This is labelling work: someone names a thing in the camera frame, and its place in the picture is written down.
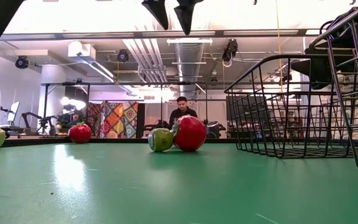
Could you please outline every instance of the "red ball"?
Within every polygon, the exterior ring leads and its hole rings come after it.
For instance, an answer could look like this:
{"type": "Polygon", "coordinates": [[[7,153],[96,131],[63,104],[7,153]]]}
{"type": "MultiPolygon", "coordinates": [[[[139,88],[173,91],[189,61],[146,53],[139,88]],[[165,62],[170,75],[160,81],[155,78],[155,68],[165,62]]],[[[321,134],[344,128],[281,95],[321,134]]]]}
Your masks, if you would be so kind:
{"type": "Polygon", "coordinates": [[[190,115],[178,119],[173,128],[175,145],[185,152],[195,152],[206,139],[206,128],[202,121],[190,115]]]}
{"type": "Polygon", "coordinates": [[[87,143],[92,136],[91,128],[86,124],[74,126],[68,130],[68,137],[75,143],[87,143]]]}

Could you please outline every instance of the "computer monitor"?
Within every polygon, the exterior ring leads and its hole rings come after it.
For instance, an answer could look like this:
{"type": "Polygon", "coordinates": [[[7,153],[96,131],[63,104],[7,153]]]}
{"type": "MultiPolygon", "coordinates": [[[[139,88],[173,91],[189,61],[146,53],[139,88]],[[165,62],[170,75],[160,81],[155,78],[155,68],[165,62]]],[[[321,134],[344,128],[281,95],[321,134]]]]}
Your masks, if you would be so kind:
{"type": "Polygon", "coordinates": [[[15,102],[14,104],[12,104],[11,109],[9,109],[10,112],[8,112],[7,114],[7,122],[9,124],[13,124],[16,118],[17,110],[19,109],[19,105],[20,102],[15,102]]]}

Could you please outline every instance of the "green tabletop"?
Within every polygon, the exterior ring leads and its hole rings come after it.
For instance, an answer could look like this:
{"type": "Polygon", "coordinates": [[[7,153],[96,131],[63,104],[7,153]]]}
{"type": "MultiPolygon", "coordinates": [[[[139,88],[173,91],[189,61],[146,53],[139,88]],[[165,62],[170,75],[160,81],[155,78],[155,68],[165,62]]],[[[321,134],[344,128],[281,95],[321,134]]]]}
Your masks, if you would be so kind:
{"type": "Polygon", "coordinates": [[[358,224],[353,159],[279,160],[205,144],[0,149],[0,223],[358,224]]]}

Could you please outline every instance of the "pillar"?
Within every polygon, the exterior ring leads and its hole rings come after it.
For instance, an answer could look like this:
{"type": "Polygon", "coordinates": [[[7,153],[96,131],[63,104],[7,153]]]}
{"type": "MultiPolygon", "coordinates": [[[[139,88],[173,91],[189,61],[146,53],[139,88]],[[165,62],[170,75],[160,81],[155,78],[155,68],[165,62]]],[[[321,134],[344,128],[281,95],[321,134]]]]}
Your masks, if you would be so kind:
{"type": "MultiPolygon", "coordinates": [[[[64,68],[59,65],[43,65],[41,71],[41,83],[62,83],[66,81],[66,75],[64,68]]],[[[63,111],[63,105],[60,100],[65,96],[64,86],[56,86],[53,89],[53,85],[48,87],[47,98],[47,113],[46,116],[57,116],[63,111]]],[[[44,102],[45,102],[45,86],[41,86],[40,100],[38,107],[38,115],[44,116],[44,102]]],[[[56,119],[52,120],[52,124],[56,125],[56,119]]]]}

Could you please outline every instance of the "silver duct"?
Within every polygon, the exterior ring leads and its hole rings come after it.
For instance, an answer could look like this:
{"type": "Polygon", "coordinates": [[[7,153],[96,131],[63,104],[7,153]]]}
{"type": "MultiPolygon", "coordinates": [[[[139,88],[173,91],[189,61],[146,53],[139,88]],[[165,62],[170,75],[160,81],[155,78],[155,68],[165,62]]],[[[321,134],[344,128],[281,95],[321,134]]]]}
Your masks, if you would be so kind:
{"type": "MultiPolygon", "coordinates": [[[[204,44],[176,44],[175,52],[178,62],[178,74],[184,82],[196,82],[200,72],[201,58],[204,52],[204,44]]],[[[196,98],[195,85],[181,85],[180,95],[188,99],[196,98]]]]}

